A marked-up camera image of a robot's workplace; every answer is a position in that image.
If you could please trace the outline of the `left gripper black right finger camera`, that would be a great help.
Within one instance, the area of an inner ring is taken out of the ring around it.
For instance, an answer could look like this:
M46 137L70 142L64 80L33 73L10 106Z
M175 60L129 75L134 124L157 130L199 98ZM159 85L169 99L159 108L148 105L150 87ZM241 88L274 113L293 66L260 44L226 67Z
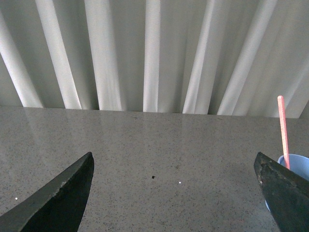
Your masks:
M254 171L281 232L309 230L309 181L259 152Z

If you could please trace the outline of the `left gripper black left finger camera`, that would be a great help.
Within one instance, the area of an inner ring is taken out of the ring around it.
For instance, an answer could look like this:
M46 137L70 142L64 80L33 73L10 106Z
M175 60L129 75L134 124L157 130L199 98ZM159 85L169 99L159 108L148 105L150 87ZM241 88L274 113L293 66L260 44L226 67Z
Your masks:
M86 153L0 217L2 232L76 232L88 201L94 158Z

